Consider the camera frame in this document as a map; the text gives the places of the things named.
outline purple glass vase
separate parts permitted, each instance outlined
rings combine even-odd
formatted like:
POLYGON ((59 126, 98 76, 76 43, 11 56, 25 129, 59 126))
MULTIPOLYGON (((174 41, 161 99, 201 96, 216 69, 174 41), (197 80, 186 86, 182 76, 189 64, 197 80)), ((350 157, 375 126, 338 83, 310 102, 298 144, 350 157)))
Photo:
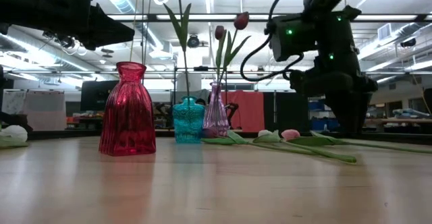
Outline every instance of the purple glass vase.
POLYGON ((204 116, 204 129, 211 130, 216 136, 227 136, 230 129, 227 112, 222 102, 221 85, 211 84, 211 99, 204 116))

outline wooden table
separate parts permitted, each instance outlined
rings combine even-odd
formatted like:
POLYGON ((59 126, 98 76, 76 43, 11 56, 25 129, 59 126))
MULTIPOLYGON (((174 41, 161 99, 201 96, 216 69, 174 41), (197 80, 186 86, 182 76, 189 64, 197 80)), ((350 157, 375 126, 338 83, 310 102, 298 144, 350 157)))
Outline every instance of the wooden table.
POLYGON ((155 155, 108 157, 97 152, 98 141, 44 140, 29 148, 1 150, 0 223, 432 220, 429 155, 355 146, 333 149, 357 157, 357 165, 348 165, 253 146, 175 145, 173 138, 158 138, 155 155))

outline pink tulip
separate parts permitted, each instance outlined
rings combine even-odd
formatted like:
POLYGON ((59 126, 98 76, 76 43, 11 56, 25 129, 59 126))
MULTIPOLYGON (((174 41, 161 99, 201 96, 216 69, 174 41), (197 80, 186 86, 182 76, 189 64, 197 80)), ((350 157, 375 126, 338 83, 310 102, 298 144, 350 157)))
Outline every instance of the pink tulip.
POLYGON ((236 20, 234 21, 234 26, 238 30, 243 30, 247 27, 248 23, 249 23, 249 13, 243 12, 237 16, 236 20))
POLYGON ((223 26, 217 26, 215 30, 215 38, 217 40, 223 37, 223 33, 225 32, 225 28, 223 26))
POLYGON ((292 140, 300 137, 300 133, 297 130, 285 130, 282 132, 282 137, 285 140, 292 140))

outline red partition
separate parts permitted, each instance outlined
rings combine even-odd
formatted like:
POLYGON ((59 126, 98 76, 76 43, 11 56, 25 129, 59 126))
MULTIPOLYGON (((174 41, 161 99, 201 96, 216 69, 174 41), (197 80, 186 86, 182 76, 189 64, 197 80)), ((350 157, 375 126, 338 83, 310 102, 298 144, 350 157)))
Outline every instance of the red partition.
POLYGON ((259 132, 265 129, 264 124, 264 95, 262 92, 222 92, 223 102, 238 104, 238 110, 231 119, 232 127, 241 127, 243 132, 259 132))

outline vase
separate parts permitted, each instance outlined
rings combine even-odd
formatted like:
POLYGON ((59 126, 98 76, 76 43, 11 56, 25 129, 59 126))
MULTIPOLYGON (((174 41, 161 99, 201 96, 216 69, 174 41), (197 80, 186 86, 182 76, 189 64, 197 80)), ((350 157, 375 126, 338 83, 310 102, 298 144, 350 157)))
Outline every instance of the vase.
POLYGON ((221 85, 211 84, 211 99, 204 117, 204 129, 210 130, 216 136, 227 136, 230 129, 227 112, 222 102, 221 85))
POLYGON ((173 106, 175 141, 200 144, 205 107, 196 104, 196 98, 193 96, 184 96, 182 100, 182 104, 173 106))
POLYGON ((111 156, 156 152, 153 104, 141 84, 146 66, 119 62, 120 82, 108 96, 99 151, 111 156))

